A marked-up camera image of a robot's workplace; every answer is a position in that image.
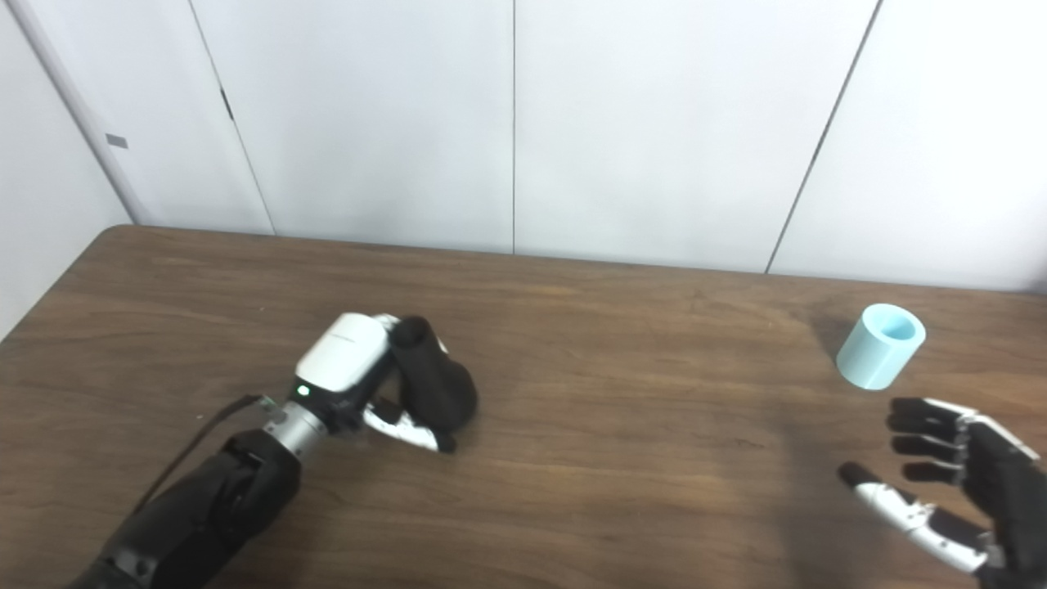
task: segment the white wall panel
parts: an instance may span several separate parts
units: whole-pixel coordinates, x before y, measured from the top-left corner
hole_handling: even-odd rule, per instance
[[[282,234],[508,251],[511,0],[196,0]]]
[[[0,339],[127,212],[0,2]]]
[[[1047,285],[1047,4],[886,0],[772,267]]]
[[[139,221],[272,232],[186,0],[14,1]]]
[[[874,4],[517,0],[516,250],[763,271]]]

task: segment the light blue cup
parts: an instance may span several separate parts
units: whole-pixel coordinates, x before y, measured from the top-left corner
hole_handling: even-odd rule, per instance
[[[869,305],[840,348],[837,368],[855,387],[882,391],[925,340],[927,330],[916,316],[887,303]]]

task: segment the robotic arm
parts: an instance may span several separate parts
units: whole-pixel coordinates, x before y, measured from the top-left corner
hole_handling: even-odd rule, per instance
[[[1047,477],[1040,456],[977,410],[936,400],[896,399],[888,428],[895,452],[930,462],[903,468],[910,481],[959,486],[993,520],[988,530],[895,489],[860,465],[840,477],[876,515],[984,589],[1047,588]]]
[[[401,376],[400,406],[375,399],[394,370]],[[246,400],[240,405],[254,401]],[[424,319],[346,314],[298,363],[287,403],[269,406],[265,427],[233,435],[155,499],[147,493],[69,587],[202,587],[291,501],[302,461],[328,435],[369,426],[453,452],[451,432],[475,409],[469,372],[447,358]]]

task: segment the silver cylindrical connector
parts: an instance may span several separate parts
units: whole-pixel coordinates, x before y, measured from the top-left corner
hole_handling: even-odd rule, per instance
[[[283,410],[284,415],[266,424],[263,430],[298,460],[305,460],[313,448],[327,437],[327,428],[296,403],[287,403]]]

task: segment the wooden table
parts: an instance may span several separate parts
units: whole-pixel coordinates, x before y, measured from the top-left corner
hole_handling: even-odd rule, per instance
[[[889,393],[831,360],[878,301],[930,333]],[[329,440],[211,587],[974,587],[837,466],[899,480],[890,395],[1047,450],[1041,297],[125,226],[0,345],[0,587],[71,580],[199,416],[282,398],[348,311],[427,317],[478,416],[451,457]],[[261,416],[232,422],[188,463]]]

